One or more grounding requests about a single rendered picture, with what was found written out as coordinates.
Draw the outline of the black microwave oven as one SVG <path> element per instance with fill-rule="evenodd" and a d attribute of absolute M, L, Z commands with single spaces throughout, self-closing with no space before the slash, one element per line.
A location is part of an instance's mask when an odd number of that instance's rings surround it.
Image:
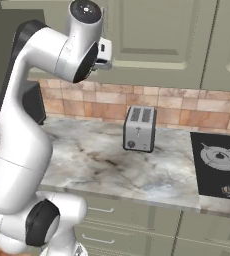
<path fill-rule="evenodd" d="M 43 125 L 46 119 L 46 112 L 40 84 L 38 82 L 28 81 L 26 83 L 22 103 L 27 114 L 30 115 L 36 123 Z"/>

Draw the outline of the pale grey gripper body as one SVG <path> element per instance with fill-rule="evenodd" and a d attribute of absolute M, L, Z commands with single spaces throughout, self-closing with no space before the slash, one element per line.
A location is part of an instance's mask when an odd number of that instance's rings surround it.
<path fill-rule="evenodd" d="M 97 59 L 94 65 L 94 69 L 101 69 L 101 70 L 109 70 L 112 68 L 112 63 L 104 60 L 104 59 Z"/>

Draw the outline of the wide green wall cabinet door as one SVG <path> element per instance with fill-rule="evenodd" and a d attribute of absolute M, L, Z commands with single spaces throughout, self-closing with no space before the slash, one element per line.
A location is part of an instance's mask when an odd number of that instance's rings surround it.
<path fill-rule="evenodd" d="M 108 0 L 114 84 L 197 89 L 217 0 Z"/>

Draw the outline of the silver two-slot toaster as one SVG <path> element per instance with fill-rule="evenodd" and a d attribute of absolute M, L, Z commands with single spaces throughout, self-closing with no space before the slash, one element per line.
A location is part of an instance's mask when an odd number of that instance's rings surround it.
<path fill-rule="evenodd" d="M 131 106 L 123 125 L 123 148 L 151 153 L 155 143 L 156 117 L 154 107 Z"/>

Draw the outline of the green drawer front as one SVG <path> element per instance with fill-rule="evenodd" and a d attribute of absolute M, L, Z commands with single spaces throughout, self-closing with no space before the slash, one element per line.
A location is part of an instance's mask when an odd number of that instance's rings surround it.
<path fill-rule="evenodd" d="M 173 237 L 161 235 L 83 225 L 77 226 L 75 232 L 78 240 L 86 247 L 90 255 L 101 256 L 171 256 L 174 240 Z M 85 240 L 82 234 L 110 243 L 103 244 Z"/>
<path fill-rule="evenodd" d="M 85 196 L 88 207 L 110 209 L 113 213 L 103 213 L 88 210 L 87 218 L 103 223 L 131 227 L 136 229 L 153 229 L 152 217 L 149 214 L 150 207 L 128 200 L 115 200 L 96 196 Z"/>

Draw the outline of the green base cupboard door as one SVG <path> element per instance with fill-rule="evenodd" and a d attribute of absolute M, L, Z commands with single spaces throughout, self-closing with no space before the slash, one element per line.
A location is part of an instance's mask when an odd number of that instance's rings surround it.
<path fill-rule="evenodd" d="M 173 225 L 173 256 L 230 256 L 229 217 L 180 211 Z"/>

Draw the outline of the black hob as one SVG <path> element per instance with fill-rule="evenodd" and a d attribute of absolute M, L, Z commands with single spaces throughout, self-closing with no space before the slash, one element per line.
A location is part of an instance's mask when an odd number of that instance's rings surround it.
<path fill-rule="evenodd" d="M 230 199 L 222 192 L 230 186 L 230 135 L 191 132 L 190 137 L 199 194 Z"/>

